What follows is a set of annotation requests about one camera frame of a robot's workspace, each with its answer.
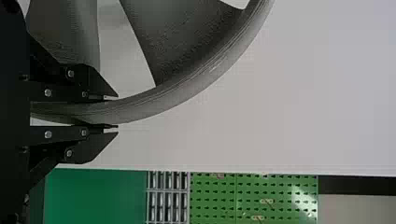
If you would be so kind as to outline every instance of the fan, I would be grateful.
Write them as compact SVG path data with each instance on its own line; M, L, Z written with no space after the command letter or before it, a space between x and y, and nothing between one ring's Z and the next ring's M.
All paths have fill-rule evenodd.
M121 124L177 106L237 61L260 31L273 1L250 0L238 9L220 0L120 0L156 87L96 104L35 103L32 115ZM85 63L100 70L96 1L32 0L26 23L30 34L61 63Z

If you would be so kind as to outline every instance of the metal grate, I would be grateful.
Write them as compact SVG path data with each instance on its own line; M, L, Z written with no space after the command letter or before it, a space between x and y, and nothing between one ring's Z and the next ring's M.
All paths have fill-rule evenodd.
M315 224L312 175L191 174L191 224Z
M148 224L188 224L190 174L148 172Z

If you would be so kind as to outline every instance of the white backdrop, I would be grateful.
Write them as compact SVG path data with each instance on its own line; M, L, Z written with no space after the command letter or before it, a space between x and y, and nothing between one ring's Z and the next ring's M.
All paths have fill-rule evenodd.
M152 88L120 5L99 2L102 74L120 95ZM224 77L120 126L83 167L396 176L395 11L392 0L277 0Z

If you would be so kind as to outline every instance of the green pegboard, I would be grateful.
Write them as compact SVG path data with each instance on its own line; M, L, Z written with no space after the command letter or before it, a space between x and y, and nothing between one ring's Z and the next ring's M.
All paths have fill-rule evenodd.
M191 174L191 224L315 224L312 175Z
M145 223L146 188L146 172L54 170L47 177L45 223Z

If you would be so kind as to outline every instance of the black metal bracket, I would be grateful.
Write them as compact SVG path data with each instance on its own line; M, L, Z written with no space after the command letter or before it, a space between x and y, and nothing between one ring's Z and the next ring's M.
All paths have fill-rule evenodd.
M30 126L30 104L95 103L117 93L93 67L59 63L26 31L17 1L0 1L0 223L14 220L23 199L59 163L94 160L117 126Z

